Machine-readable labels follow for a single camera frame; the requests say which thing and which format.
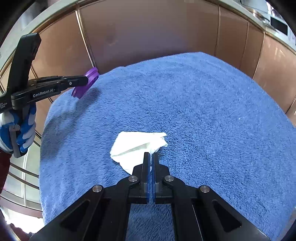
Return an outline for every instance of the silver bolt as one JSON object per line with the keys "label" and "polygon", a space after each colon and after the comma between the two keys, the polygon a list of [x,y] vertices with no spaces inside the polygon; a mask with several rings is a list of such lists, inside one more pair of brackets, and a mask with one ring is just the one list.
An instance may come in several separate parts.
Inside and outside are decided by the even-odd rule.
{"label": "silver bolt", "polygon": [[208,186],[206,186],[206,185],[203,185],[203,186],[200,187],[200,190],[202,192],[204,192],[204,193],[207,193],[207,192],[210,191],[210,188]]}
{"label": "silver bolt", "polygon": [[167,176],[165,176],[165,180],[166,180],[167,182],[171,182],[171,181],[174,180],[174,177],[171,176],[171,175],[167,175]]}
{"label": "silver bolt", "polygon": [[128,177],[128,180],[133,183],[133,182],[136,182],[138,180],[138,177],[134,176],[134,175],[131,175],[131,176]]}
{"label": "silver bolt", "polygon": [[95,185],[95,186],[93,186],[93,191],[94,192],[100,192],[100,191],[102,191],[102,186],[101,185]]}

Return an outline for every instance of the purple plastic object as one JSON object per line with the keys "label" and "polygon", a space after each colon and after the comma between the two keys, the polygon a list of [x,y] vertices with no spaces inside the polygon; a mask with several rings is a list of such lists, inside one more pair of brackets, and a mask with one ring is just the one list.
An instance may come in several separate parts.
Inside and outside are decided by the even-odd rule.
{"label": "purple plastic object", "polygon": [[99,78],[98,69],[93,67],[90,69],[85,76],[89,79],[89,82],[85,86],[76,86],[71,94],[72,97],[77,97],[80,99],[88,89],[95,83],[95,81]]}

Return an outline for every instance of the glove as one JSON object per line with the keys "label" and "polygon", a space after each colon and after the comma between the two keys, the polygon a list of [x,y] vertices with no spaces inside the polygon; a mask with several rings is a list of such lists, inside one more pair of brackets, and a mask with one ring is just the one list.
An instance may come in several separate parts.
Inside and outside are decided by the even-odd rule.
{"label": "glove", "polygon": [[[20,134],[17,137],[17,144],[21,152],[26,152],[32,145],[35,138],[36,103],[30,105],[29,114],[20,126]],[[0,114],[0,149],[12,153],[13,148],[10,141],[9,126],[16,125],[19,121],[18,115],[13,111],[6,111]]]}

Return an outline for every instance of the blue plush fabric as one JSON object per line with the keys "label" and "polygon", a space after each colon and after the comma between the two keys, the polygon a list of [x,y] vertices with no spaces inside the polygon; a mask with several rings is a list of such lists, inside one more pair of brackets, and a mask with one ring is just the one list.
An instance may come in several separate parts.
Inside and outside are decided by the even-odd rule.
{"label": "blue plush fabric", "polygon": [[[52,104],[40,161],[45,223],[93,185],[128,176],[109,154],[121,131],[167,133],[160,163],[188,185],[209,185],[272,240],[296,205],[291,122],[236,68],[186,53],[116,68],[82,99],[68,91]],[[173,240],[170,207],[132,205],[127,240]]]}

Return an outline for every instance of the blue and white glove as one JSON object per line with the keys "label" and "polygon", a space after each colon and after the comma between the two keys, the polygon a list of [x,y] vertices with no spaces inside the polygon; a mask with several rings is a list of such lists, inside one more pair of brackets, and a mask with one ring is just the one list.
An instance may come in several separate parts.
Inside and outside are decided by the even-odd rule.
{"label": "blue and white glove", "polygon": [[[36,103],[30,105],[29,114],[20,126],[20,134],[17,137],[17,144],[20,146],[21,152],[26,152],[33,144],[35,138],[35,122],[36,116]],[[19,117],[13,111],[6,111],[0,114],[0,148],[7,152],[12,153],[12,144],[9,135],[9,126],[16,125]]]}

